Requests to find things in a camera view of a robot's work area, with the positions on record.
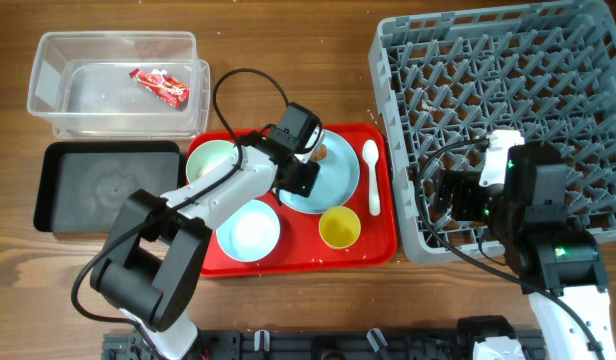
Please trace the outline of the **light blue plate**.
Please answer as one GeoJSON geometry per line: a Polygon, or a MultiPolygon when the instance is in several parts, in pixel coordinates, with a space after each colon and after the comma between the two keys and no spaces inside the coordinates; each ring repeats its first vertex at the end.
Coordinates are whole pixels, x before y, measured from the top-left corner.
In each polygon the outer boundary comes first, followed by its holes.
{"type": "Polygon", "coordinates": [[[322,214],[344,205],[354,194],[360,178],[360,165],[352,146],[340,135],[325,130],[323,145],[327,156],[318,161],[320,170],[309,197],[282,190],[281,202],[304,214],[322,214]]]}

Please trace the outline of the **yellow cup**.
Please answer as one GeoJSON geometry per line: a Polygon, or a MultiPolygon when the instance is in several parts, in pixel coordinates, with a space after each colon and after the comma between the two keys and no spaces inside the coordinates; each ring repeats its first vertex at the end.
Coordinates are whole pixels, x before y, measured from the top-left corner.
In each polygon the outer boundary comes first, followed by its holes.
{"type": "Polygon", "coordinates": [[[350,208],[336,206],[324,212],[319,220],[319,235],[332,249],[346,249],[352,246],[361,234],[361,222],[350,208]]]}

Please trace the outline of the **small light blue bowl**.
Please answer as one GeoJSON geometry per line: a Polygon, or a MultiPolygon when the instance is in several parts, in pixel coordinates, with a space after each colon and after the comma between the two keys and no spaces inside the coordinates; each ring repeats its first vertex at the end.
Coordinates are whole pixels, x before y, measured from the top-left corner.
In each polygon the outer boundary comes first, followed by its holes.
{"type": "Polygon", "coordinates": [[[252,200],[242,206],[216,231],[219,247],[229,258],[242,263],[257,262],[277,246],[280,221],[266,203],[252,200]]]}

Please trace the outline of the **white plastic spoon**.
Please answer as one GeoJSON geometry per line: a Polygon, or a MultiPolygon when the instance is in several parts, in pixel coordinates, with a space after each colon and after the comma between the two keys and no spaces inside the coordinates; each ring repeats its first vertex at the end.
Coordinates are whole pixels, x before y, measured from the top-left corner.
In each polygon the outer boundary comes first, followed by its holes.
{"type": "Polygon", "coordinates": [[[379,160],[379,149],[376,142],[372,139],[364,143],[362,157],[368,167],[369,188],[368,188],[368,207],[372,216],[378,216],[381,212],[381,201],[378,190],[378,180],[376,165],[379,160]]]}

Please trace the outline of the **green bowl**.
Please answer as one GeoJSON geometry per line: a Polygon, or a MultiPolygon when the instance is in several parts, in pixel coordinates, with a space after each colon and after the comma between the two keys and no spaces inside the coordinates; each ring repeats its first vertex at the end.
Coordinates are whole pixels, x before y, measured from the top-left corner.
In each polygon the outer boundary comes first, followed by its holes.
{"type": "Polygon", "coordinates": [[[236,154],[237,150],[232,142],[226,140],[204,142],[188,156],[185,166],[187,182],[194,182],[236,154]]]}

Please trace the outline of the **red snack wrapper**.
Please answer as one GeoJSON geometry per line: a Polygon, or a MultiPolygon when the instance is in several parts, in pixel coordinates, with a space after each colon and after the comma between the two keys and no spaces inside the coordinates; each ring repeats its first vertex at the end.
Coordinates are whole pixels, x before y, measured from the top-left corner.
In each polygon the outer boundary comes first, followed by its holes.
{"type": "Polygon", "coordinates": [[[166,70],[153,69],[146,72],[136,68],[129,73],[129,77],[171,107],[180,108],[189,99],[189,86],[169,75],[166,70]]]}

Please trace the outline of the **orange carrot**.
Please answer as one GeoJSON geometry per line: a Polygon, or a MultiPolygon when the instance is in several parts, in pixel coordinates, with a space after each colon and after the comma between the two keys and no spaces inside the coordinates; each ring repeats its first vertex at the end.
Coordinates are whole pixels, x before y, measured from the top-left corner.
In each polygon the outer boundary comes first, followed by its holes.
{"type": "Polygon", "coordinates": [[[318,149],[314,150],[310,156],[310,160],[314,162],[325,159],[328,155],[328,150],[325,145],[321,145],[318,149]]]}

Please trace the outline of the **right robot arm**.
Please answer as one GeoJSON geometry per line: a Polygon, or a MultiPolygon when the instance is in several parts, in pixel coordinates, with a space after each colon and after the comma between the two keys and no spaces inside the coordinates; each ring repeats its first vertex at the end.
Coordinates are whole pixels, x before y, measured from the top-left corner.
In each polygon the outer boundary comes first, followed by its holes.
{"type": "Polygon", "coordinates": [[[552,359],[614,359],[608,275],[598,242],[567,223],[568,166],[551,145],[509,148],[501,189],[479,173],[442,170],[435,207],[481,222],[504,247],[507,280],[520,285],[552,359]]]}

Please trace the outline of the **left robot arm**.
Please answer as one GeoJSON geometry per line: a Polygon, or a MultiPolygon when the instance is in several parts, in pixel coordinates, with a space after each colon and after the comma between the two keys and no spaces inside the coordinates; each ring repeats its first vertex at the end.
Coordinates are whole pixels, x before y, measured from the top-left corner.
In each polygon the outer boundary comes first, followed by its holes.
{"type": "Polygon", "coordinates": [[[123,204],[102,250],[79,275],[123,312],[156,356],[183,359],[198,336],[186,308],[213,232],[272,188],[307,197],[319,172],[311,155],[325,133],[280,127],[236,140],[231,155],[188,185],[123,204]]]}

